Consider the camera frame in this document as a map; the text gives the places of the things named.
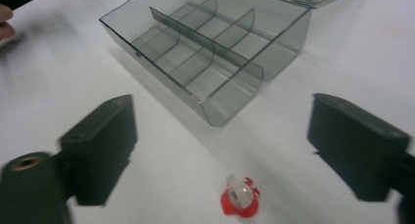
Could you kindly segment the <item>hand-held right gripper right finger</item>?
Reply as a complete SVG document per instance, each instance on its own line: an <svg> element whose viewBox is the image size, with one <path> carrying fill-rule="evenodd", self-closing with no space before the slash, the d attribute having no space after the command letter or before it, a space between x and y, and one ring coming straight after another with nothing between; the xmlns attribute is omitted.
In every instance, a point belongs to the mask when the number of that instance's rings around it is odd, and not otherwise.
<svg viewBox="0 0 415 224"><path fill-rule="evenodd" d="M358 199L411 198L410 136L359 106L316 93L307 139Z"/></svg>

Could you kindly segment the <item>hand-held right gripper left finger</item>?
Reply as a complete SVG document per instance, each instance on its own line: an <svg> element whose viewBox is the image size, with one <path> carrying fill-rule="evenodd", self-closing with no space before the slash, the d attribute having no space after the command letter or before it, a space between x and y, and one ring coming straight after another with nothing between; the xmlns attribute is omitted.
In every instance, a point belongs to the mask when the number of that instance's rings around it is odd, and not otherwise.
<svg viewBox="0 0 415 224"><path fill-rule="evenodd" d="M137 143L133 99L107 100L60 138L67 195L80 205L107 202Z"/></svg>

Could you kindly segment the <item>grey transparent compartment box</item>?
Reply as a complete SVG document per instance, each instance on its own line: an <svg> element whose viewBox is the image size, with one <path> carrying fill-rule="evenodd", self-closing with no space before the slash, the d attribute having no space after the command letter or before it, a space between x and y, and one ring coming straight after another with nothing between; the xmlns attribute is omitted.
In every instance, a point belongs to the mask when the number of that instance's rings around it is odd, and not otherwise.
<svg viewBox="0 0 415 224"><path fill-rule="evenodd" d="M234 116L300 53L311 13L335 0L128 0L112 39L211 126Z"/></svg>

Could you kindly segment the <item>small red and clear part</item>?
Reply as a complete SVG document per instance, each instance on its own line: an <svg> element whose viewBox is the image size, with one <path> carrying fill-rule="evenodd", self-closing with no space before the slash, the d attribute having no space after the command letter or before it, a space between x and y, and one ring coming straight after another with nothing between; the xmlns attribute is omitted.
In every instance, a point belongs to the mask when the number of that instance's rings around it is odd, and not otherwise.
<svg viewBox="0 0 415 224"><path fill-rule="evenodd" d="M225 215L251 218L259 209L259 197L260 191L250 177L239 180L231 174L226 178L226 187L220 197L220 204Z"/></svg>

